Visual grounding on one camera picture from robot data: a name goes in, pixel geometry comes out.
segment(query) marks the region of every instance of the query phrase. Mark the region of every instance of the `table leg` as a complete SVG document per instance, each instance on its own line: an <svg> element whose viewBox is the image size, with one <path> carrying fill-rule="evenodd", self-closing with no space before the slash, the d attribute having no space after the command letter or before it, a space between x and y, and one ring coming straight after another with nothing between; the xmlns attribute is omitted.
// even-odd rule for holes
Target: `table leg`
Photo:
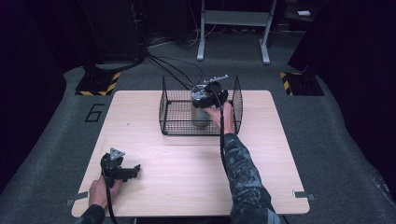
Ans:
<svg viewBox="0 0 396 224"><path fill-rule="evenodd" d="M205 52L205 0L202 0L201 5L201 39L199 41L197 60L202 61L204 59Z"/></svg>
<svg viewBox="0 0 396 224"><path fill-rule="evenodd" d="M264 35L262 36L262 39L260 39L260 48L262 50L262 61L266 65L270 64L270 57L268 55L268 49L267 49L267 39L268 39L268 35L270 33L271 23L272 23L272 20L274 17L276 2L277 2L277 0L274 0L271 5L271 10L268 14L268 19L267 19L267 24L265 26Z"/></svg>

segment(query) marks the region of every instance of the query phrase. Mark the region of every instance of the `yellow and black hazard tape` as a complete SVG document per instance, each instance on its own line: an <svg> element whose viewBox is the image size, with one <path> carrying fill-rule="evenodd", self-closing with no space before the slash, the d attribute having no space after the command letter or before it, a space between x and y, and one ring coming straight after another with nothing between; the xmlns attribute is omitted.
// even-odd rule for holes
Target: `yellow and black hazard tape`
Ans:
<svg viewBox="0 0 396 224"><path fill-rule="evenodd" d="M293 74L293 75L300 75L301 73L288 73L288 74ZM283 82L283 87L285 88L286 94L287 95L293 95L293 91L291 90L290 84L288 82L288 78L286 76L286 73L281 72L280 77L282 78Z"/></svg>
<svg viewBox="0 0 396 224"><path fill-rule="evenodd" d="M120 73L114 75L106 91L76 91L76 95L109 95L111 94L111 92L113 92L114 88L116 87L119 77L120 77Z"/></svg>

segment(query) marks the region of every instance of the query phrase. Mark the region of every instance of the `person's left hand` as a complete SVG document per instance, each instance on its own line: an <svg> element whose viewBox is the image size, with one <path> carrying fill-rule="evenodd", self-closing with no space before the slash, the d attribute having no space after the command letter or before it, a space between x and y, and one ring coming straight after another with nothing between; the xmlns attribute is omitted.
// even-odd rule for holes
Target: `person's left hand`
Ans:
<svg viewBox="0 0 396 224"><path fill-rule="evenodd" d="M114 199L117 197L121 184L122 180L116 180L113 188L110 189L111 202L114 202ZM106 184L102 175L98 180L92 181L89 204L97 204L102 206L104 209L107 208Z"/></svg>

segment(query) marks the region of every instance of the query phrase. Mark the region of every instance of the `black wire cage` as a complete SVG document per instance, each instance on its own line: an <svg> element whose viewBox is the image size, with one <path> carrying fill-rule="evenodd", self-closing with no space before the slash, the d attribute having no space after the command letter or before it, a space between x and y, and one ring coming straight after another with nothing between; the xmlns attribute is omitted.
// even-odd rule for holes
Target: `black wire cage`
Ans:
<svg viewBox="0 0 396 224"><path fill-rule="evenodd" d="M219 129L206 112L192 104L192 90L203 87L204 80L211 78L213 77L189 77L190 80L187 80L186 77L163 76L159 116L163 134L220 135ZM243 111L239 79L237 76L227 77L218 83L228 92L227 101L233 105L233 129L239 133Z"/></svg>

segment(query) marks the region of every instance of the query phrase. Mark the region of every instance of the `metal stand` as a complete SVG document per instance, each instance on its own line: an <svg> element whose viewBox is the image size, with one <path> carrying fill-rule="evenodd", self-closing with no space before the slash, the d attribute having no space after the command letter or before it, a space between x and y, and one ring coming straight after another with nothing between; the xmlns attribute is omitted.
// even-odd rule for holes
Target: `metal stand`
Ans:
<svg viewBox="0 0 396 224"><path fill-rule="evenodd" d="M242 11L217 11L205 10L205 0L202 0L201 7L201 40L198 48L197 60L204 59L205 52L205 25L206 24L223 24L223 25L246 25L246 26L265 26L265 32L260 39L260 48L262 50L262 61L264 64L270 63L266 42L274 17L276 1L273 0L269 12L242 12Z"/></svg>

